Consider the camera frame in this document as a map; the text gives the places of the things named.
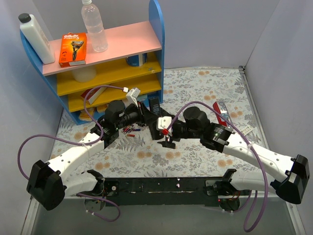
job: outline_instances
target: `blue shelf frame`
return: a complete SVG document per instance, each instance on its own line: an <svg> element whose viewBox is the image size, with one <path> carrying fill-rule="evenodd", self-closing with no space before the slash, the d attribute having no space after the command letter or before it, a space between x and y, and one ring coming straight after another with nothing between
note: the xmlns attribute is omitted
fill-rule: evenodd
<svg viewBox="0 0 313 235"><path fill-rule="evenodd" d="M159 83L161 85L161 90L157 92L149 93L147 97L151 98L151 97L157 96L160 100L160 103L163 103L165 28L164 28L164 19L163 19L162 10L157 0L150 0L149 2L149 22L160 44L162 45L162 50L155 51L156 57L160 63L162 71L156 73ZM20 32L20 34L21 34L22 44L28 56L28 59L30 60L31 64L33 65L37 73L41 76L44 82L51 89L53 94L58 98L59 102L62 104L63 108L66 110L69 116L73 119L73 121L77 125L87 123L87 121L81 121L78 118L80 111L76 111L72 113L69 111L67 95L58 96L57 94L57 75L56 74L49 75L49 76L43 75L43 63L41 59L39 58L39 56L37 55L33 47L30 45L28 40L25 38L23 33ZM149 106L148 99L144 101L144 104L146 106ZM104 113L95 112L94 118L98 119L103 114Z"/></svg>

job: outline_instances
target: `blue can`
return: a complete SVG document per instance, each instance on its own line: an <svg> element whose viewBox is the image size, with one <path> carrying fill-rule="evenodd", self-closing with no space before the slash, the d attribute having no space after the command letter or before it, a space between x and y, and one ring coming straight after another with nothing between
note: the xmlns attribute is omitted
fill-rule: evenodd
<svg viewBox="0 0 313 235"><path fill-rule="evenodd" d="M147 53L126 57L126 62L130 66L140 67L147 62Z"/></svg>

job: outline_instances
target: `floral tablecloth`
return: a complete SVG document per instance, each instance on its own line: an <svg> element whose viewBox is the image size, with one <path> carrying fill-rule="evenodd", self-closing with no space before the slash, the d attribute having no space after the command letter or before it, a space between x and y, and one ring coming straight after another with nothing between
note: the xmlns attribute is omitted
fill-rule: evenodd
<svg viewBox="0 0 313 235"><path fill-rule="evenodd" d="M216 100L223 100L233 123L239 129L251 125L254 130L247 135L248 139L263 146L237 69L165 70L164 103L161 107L176 114L185 103L195 100L210 106ZM217 122L214 113L201 105L197 106L207 113L212 122ZM94 123L77 126L64 112L57 136L80 141L93 126ZM134 134L132 138L120 133L112 145L90 157L72 175L88 169L95 169L104 177L223 176L228 168L258 170L240 159L206 149L199 140L181 140L176 143L174 150L163 148L157 141L153 141L148 128ZM56 141L51 158L70 147L69 144Z"/></svg>

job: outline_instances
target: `pink shelf board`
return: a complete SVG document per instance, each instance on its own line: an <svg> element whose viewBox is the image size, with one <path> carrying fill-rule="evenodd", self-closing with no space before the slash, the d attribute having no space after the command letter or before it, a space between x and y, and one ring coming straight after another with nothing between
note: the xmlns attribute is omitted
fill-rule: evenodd
<svg viewBox="0 0 313 235"><path fill-rule="evenodd" d="M95 52L87 39L86 64L80 66L61 68L59 65L61 39L51 41L50 45L54 48L56 61L43 65L43 75L48 76L162 48L149 21L110 28L105 32L109 48L104 52Z"/></svg>

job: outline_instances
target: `gray wall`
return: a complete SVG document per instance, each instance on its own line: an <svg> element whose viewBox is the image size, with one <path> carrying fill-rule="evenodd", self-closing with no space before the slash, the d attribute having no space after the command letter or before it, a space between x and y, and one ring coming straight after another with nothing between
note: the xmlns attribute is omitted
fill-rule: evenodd
<svg viewBox="0 0 313 235"><path fill-rule="evenodd" d="M80 0L33 0L54 39L85 31ZM106 28L148 20L149 0L93 0ZM279 0L159 0L165 67L245 65Z"/></svg>
<svg viewBox="0 0 313 235"><path fill-rule="evenodd" d="M1 0L0 234L4 235L20 234L29 205L27 180L17 166L18 148L30 135L55 135L62 110L24 52L18 21L22 12L33 13L43 25L31 0ZM41 138L24 148L22 166L28 175L35 161L48 159L52 145Z"/></svg>
<svg viewBox="0 0 313 235"><path fill-rule="evenodd" d="M272 150L302 154L313 170L313 1L280 0L246 66ZM313 180L298 206L313 234Z"/></svg>

